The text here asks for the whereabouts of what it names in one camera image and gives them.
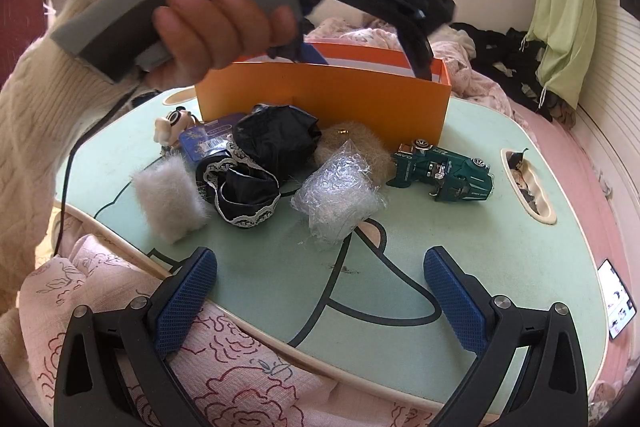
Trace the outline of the cream knit sleeve forearm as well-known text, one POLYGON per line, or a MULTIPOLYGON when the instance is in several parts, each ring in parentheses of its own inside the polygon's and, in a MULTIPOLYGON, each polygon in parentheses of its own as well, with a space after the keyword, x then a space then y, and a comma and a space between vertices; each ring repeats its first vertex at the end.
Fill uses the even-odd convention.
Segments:
POLYGON ((42 37, 1 91, 1 355, 44 415, 52 413, 73 309, 81 303, 119 309, 160 283, 92 235, 68 254, 35 265, 58 169, 78 138, 136 84, 111 84, 42 37))

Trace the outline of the person's left hand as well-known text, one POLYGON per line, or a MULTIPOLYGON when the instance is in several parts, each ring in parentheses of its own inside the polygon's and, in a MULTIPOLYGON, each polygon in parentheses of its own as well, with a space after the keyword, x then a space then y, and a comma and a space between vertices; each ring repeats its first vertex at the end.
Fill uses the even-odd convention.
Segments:
POLYGON ((289 8, 266 14, 254 0, 166 0, 152 22, 172 55, 145 76, 158 91, 193 86, 212 69, 285 46, 298 31, 289 8))

